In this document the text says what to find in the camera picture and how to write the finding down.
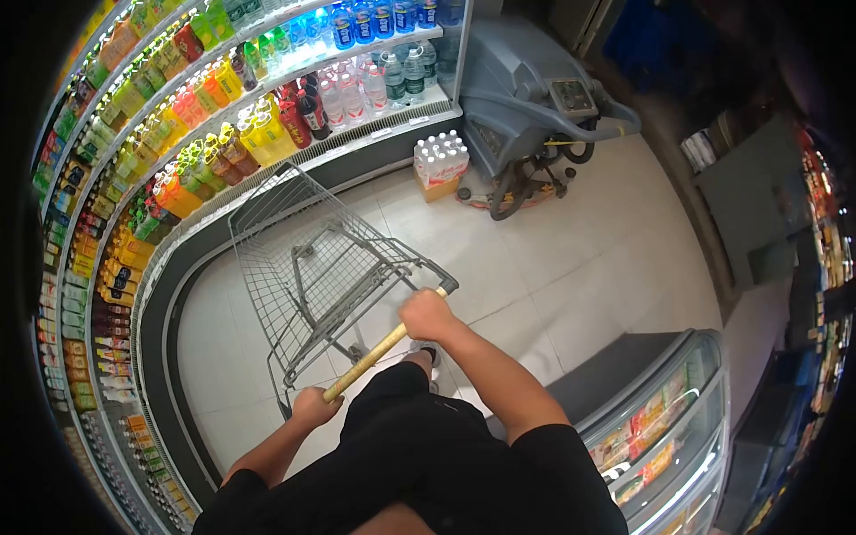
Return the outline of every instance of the blue bottle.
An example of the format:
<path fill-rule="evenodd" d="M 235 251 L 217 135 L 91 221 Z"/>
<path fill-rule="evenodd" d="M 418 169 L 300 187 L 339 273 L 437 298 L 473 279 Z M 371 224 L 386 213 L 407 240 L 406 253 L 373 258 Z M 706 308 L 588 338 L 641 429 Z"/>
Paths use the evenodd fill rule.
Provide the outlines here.
<path fill-rule="evenodd" d="M 416 0 L 419 27 L 430 29 L 437 25 L 437 0 Z"/>
<path fill-rule="evenodd" d="M 333 26 L 333 37 L 336 38 L 336 48 L 340 51 L 354 46 L 354 19 L 348 13 L 348 9 L 342 2 L 333 4 L 333 13 L 330 15 Z"/>
<path fill-rule="evenodd" d="M 374 26 L 374 33 L 378 38 L 389 39 L 395 35 L 395 23 L 392 13 L 392 0 L 375 0 L 372 25 Z"/>
<path fill-rule="evenodd" d="M 396 0 L 395 30 L 398 33 L 410 33 L 416 26 L 416 4 L 413 0 Z"/>
<path fill-rule="evenodd" d="M 374 40 L 372 6 L 366 0 L 357 0 L 351 8 L 351 13 L 354 15 L 357 43 L 371 43 Z"/>

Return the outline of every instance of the red bottle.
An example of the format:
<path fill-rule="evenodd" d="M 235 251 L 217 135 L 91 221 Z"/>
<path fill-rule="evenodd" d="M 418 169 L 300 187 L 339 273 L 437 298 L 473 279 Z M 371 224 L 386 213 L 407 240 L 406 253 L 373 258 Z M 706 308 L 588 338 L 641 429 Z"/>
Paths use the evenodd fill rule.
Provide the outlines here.
<path fill-rule="evenodd" d="M 279 101 L 279 122 L 285 128 L 291 140 L 299 149 L 305 149 L 312 143 L 309 127 L 297 114 L 297 104 L 289 100 Z"/>
<path fill-rule="evenodd" d="M 306 124 L 312 131 L 312 137 L 316 140 L 326 140 L 333 133 L 321 103 L 307 95 L 304 89 L 297 92 L 297 110 L 306 120 Z"/>

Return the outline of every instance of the wire basket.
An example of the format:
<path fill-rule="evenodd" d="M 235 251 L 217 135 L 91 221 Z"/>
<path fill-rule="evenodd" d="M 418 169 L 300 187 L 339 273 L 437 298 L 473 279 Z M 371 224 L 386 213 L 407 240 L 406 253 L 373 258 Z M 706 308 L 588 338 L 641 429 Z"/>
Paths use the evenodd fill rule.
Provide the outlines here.
<path fill-rule="evenodd" d="M 417 289 L 414 269 L 457 288 L 437 264 L 382 235 L 288 162 L 229 215 L 229 232 L 270 343 L 268 372 L 285 419 L 290 400 L 283 403 L 275 375 L 287 392 L 328 348 L 356 362 L 366 350 L 338 338 L 396 284 Z"/>

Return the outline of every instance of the cart wheel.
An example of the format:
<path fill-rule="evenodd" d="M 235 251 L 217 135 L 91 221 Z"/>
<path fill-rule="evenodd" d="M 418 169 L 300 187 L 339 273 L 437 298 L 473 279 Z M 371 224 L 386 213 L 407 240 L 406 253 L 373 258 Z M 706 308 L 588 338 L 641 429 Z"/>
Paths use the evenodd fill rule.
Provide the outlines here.
<path fill-rule="evenodd" d="M 351 353 L 351 356 L 349 357 L 351 359 L 351 364 L 356 364 L 357 362 L 360 362 L 360 359 L 362 359 L 366 353 L 368 353 L 368 349 L 354 344 L 348 348 L 348 352 Z"/>
<path fill-rule="evenodd" d="M 291 250 L 292 254 L 296 253 L 297 251 L 300 251 L 300 254 L 297 255 L 297 258 L 305 259 L 315 254 L 315 247 L 309 245 L 306 247 L 294 247 Z"/>

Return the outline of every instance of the pack of water bottles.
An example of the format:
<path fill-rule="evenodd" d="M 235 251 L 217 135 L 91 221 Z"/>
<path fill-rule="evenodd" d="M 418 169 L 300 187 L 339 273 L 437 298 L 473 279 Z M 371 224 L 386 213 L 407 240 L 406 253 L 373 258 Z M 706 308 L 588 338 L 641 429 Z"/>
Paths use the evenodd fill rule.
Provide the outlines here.
<path fill-rule="evenodd" d="M 469 164 L 469 149 L 454 130 L 430 135 L 413 148 L 413 167 L 425 187 L 454 180 L 467 172 Z"/>

